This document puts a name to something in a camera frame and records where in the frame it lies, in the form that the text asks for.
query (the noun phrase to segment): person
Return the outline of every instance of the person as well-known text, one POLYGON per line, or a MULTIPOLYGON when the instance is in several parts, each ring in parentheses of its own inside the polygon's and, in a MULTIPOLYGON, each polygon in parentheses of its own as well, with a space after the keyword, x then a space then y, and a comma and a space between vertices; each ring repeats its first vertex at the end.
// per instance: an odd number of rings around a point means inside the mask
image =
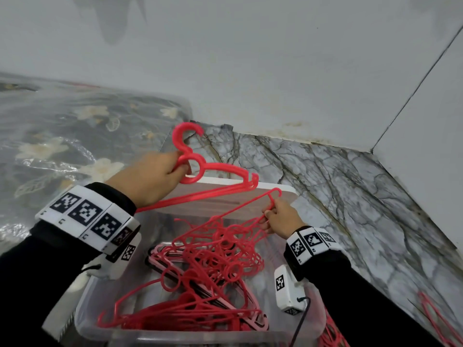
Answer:
MULTIPOLYGON (((188 165, 173 170, 180 155, 148 153, 105 183, 91 183, 86 188, 134 215, 137 208, 167 196, 186 175, 188 165)), ((265 216, 262 229, 283 239, 308 227, 282 199, 276 199, 275 207, 265 210, 265 216)), ((0 256, 2 338, 12 336, 45 346, 59 345, 41 326, 82 267, 100 252, 43 220, 30 233, 0 256)), ((285 257, 291 259, 289 252, 286 248, 285 257)), ((293 264, 292 270, 296 277, 305 277, 318 288, 327 310, 351 346, 441 345, 353 270, 341 251, 328 250, 302 266, 293 264)))

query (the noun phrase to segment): red hanger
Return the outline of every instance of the red hanger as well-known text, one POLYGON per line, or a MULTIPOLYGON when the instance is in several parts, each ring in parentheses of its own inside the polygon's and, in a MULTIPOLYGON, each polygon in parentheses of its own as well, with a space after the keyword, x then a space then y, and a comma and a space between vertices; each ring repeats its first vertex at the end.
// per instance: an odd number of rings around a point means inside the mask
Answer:
POLYGON ((174 204, 198 201, 198 200, 202 200, 205 198, 230 195, 232 193, 238 193, 238 192, 247 192, 247 191, 251 191, 255 189, 258 186, 259 175, 257 175, 256 173, 252 173, 252 178, 251 180, 249 180, 249 172, 244 168, 234 166, 231 164, 227 164, 227 163, 207 163, 203 156, 201 156, 198 153, 194 153, 193 149, 187 146, 183 142, 183 133, 187 130, 194 130, 199 135, 204 134, 204 129, 201 128, 196 123, 185 122, 185 123, 181 123, 177 125, 174 128, 172 132, 172 142, 174 143, 175 147, 177 147, 179 151, 183 152, 183 155, 181 155, 178 158, 178 161, 177 161, 176 166, 174 167, 174 170, 179 165, 186 163, 188 160, 195 160, 196 162, 198 162, 200 166, 200 171, 198 172, 198 175, 194 176, 193 178, 189 178, 185 176, 180 181, 180 183, 182 184, 195 183, 199 179, 202 178, 206 170, 218 170, 222 172, 236 174, 243 178, 243 182, 240 184, 218 187, 217 189, 213 189, 213 190, 194 192, 189 195, 183 195, 183 196, 168 198, 166 200, 161 200, 155 204, 152 204, 151 206, 137 209, 136 210, 137 213, 144 212, 146 210, 153 210, 156 208, 168 207, 174 204))

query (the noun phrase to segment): marble floor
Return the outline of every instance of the marble floor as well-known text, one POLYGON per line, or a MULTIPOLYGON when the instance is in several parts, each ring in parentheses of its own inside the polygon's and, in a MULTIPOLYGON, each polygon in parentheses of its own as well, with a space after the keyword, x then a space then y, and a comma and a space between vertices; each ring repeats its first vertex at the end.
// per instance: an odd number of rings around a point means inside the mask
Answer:
POLYGON ((204 128, 203 137, 186 138, 195 152, 258 173, 260 181, 292 185, 303 221, 329 230, 363 277, 433 331, 417 296, 425 292, 463 334, 461 258, 372 154, 234 133, 229 125, 204 128))

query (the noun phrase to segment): black cable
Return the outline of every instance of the black cable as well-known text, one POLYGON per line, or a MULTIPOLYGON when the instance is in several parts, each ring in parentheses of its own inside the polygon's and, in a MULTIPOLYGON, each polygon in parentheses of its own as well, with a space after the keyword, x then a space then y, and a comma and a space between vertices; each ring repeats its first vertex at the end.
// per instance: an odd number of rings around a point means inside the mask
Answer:
POLYGON ((307 308, 304 310, 304 313, 302 314, 302 318, 299 321, 299 324, 296 328, 296 331, 294 332, 293 338, 291 339, 291 343, 289 344, 289 347, 293 347, 294 343, 296 342, 297 335, 299 333, 300 328, 302 327, 302 323, 304 322, 304 319, 306 318, 307 313, 309 312, 310 308, 310 298, 309 297, 300 297, 297 299, 298 302, 302 302, 303 300, 307 300, 307 308))
POLYGON ((87 267, 87 268, 83 268, 83 269, 79 272, 79 274, 82 274, 85 270, 100 269, 100 268, 101 268, 101 264, 97 264, 97 265, 95 265, 95 266, 89 266, 89 267, 87 267))

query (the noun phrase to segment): person's left hand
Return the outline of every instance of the person's left hand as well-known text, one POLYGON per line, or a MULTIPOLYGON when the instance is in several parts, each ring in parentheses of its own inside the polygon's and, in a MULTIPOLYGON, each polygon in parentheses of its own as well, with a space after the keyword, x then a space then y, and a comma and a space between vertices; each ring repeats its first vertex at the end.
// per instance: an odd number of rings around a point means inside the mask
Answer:
POLYGON ((122 192, 137 208, 149 206, 166 197, 190 170, 188 164, 182 164, 172 171, 181 155, 180 151, 149 152, 105 184, 122 192))

